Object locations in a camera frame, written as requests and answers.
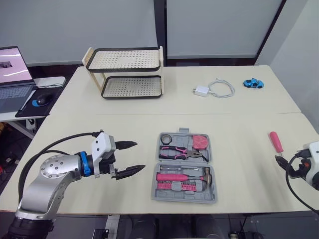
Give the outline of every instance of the perforated tray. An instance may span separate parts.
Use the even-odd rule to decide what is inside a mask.
[[[143,72],[160,68],[160,51],[150,48],[98,48],[89,59],[90,72]]]
[[[101,96],[105,99],[158,98],[160,76],[112,76],[106,79]]]

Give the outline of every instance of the laptop keyboard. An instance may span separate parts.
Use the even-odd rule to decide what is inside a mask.
[[[30,86],[0,89],[0,100],[25,97]]]

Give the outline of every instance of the red screwdriver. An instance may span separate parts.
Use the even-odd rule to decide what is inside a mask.
[[[276,149],[276,152],[279,153],[283,157],[282,152],[284,152],[284,150],[283,150],[283,147],[281,146],[281,143],[280,143],[280,140],[278,138],[277,133],[274,132],[274,131],[270,132],[269,136],[270,136],[270,139],[271,139],[271,141],[273,143],[273,146]]]

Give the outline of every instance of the tape roll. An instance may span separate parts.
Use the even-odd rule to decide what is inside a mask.
[[[160,141],[163,145],[169,145],[171,143],[171,136],[168,134],[163,134],[160,137]]]

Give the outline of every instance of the white charger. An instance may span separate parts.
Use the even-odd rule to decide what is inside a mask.
[[[195,95],[207,97],[209,88],[206,86],[197,86],[196,89],[193,89],[193,92]]]
[[[231,93],[227,94],[227,95],[223,95],[223,96],[215,93],[214,91],[212,91],[211,87],[216,83],[226,84],[229,87]],[[231,97],[235,94],[235,88],[228,81],[216,78],[216,81],[209,83],[208,87],[197,86],[196,89],[193,89],[193,92],[195,95],[203,96],[203,97],[207,97],[208,94],[212,94],[213,96],[218,97],[218,98],[227,98],[227,97]]]

